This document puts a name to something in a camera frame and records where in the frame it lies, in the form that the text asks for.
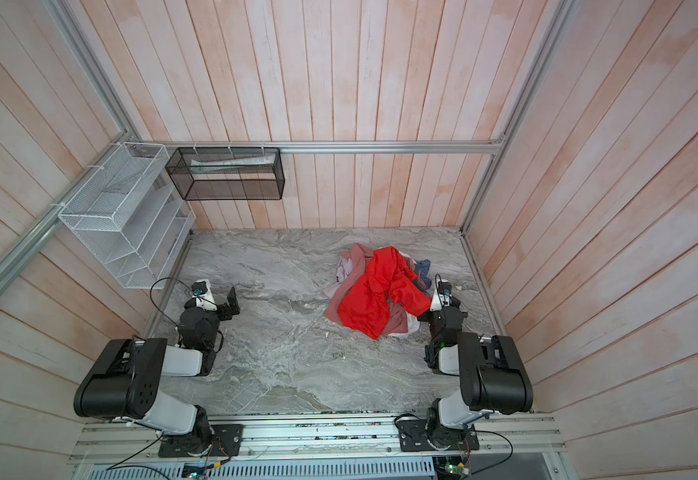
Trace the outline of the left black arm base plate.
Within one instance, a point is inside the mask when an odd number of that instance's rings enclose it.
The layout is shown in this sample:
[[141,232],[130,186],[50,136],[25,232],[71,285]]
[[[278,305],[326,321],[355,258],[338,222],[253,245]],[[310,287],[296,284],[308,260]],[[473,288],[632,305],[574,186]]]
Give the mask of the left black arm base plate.
[[235,457],[243,439],[242,424],[209,424],[185,435],[168,435],[160,445],[159,458],[211,456]]

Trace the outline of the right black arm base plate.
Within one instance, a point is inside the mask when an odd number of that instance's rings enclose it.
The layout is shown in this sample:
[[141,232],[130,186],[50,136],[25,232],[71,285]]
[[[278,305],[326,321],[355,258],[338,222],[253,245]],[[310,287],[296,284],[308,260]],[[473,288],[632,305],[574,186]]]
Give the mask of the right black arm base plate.
[[403,452],[477,451],[479,440],[475,433],[463,429],[450,429],[438,426],[434,421],[406,416],[393,422],[399,435]]

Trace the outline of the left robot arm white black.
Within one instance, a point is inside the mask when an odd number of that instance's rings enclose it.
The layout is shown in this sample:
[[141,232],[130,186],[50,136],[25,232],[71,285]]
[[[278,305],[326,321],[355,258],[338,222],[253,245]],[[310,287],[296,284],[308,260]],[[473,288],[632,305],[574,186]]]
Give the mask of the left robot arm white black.
[[204,377],[223,348],[220,324],[240,313],[232,288],[214,301],[207,279],[194,282],[177,324],[178,343],[165,338],[110,341],[79,385],[73,409],[80,417],[130,422],[162,434],[164,456],[200,456],[215,432],[206,409],[160,389],[167,377]]

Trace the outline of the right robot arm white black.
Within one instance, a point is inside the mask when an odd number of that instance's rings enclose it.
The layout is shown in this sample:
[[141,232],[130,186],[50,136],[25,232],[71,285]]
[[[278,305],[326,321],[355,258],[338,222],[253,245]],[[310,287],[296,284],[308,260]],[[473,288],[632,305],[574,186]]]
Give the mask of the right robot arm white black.
[[491,413],[528,413],[534,401],[514,340],[466,332],[466,318],[449,290],[436,292],[429,311],[419,317],[430,328],[428,367],[459,380],[454,393],[435,400],[427,411],[426,437],[437,449],[463,441],[464,431]]

